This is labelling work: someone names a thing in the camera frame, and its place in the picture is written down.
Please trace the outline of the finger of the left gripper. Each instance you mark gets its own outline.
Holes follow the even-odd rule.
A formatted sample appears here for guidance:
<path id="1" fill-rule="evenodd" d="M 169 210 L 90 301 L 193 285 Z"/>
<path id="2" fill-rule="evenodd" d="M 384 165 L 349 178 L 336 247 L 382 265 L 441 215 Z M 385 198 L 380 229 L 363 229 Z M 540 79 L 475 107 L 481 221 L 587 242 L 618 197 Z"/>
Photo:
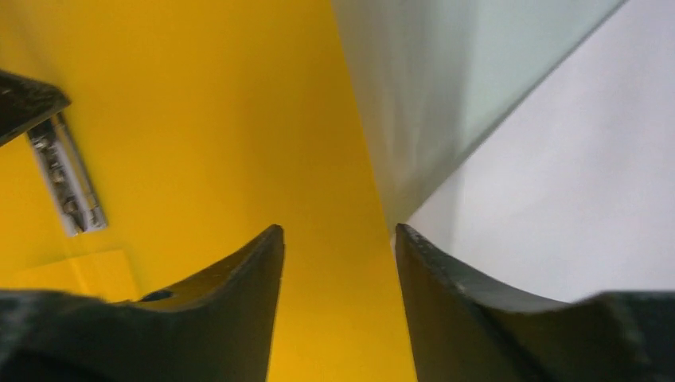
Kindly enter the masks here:
<path id="1" fill-rule="evenodd" d="M 71 104 L 57 86 L 1 70 L 1 145 Z"/>

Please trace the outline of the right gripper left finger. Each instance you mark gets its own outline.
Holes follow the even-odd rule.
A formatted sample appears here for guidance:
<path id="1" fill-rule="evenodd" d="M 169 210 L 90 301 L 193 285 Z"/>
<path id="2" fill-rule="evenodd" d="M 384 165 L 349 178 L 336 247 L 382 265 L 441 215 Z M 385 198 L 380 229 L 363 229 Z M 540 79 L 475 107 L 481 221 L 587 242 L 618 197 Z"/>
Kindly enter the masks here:
<path id="1" fill-rule="evenodd" d="M 138 301 L 1 293 L 4 381 L 264 381 L 283 229 Z"/>

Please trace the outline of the metal folder clip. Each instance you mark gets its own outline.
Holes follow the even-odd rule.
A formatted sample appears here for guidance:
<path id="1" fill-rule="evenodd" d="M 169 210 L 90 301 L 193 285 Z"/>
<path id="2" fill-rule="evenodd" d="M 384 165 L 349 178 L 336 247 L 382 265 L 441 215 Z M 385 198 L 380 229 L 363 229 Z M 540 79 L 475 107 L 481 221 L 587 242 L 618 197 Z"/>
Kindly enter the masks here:
<path id="1" fill-rule="evenodd" d="M 96 232 L 108 221 L 62 112 L 27 131 L 41 176 L 68 236 Z"/>

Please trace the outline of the orange plastic folder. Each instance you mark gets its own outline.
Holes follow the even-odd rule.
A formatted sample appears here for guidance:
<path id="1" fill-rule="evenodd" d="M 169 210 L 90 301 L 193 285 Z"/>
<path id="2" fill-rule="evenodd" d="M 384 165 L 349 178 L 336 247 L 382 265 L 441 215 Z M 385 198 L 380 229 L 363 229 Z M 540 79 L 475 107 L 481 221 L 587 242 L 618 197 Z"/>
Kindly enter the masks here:
<path id="1" fill-rule="evenodd" d="M 142 293 L 271 224 L 272 381 L 413 381 L 396 265 L 327 1 L 4 1 L 1 66 L 62 88 L 108 220 L 69 237 L 1 148 L 1 274 L 123 251 Z"/>

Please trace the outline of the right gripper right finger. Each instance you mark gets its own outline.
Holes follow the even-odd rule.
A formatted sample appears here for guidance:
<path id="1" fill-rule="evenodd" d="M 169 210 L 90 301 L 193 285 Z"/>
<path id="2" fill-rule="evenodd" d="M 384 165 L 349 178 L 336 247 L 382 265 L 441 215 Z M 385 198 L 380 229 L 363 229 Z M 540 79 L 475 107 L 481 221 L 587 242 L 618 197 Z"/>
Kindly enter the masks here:
<path id="1" fill-rule="evenodd" d="M 674 294 L 559 302 L 498 281 L 406 224 L 396 265 L 420 381 L 671 381 Z"/>

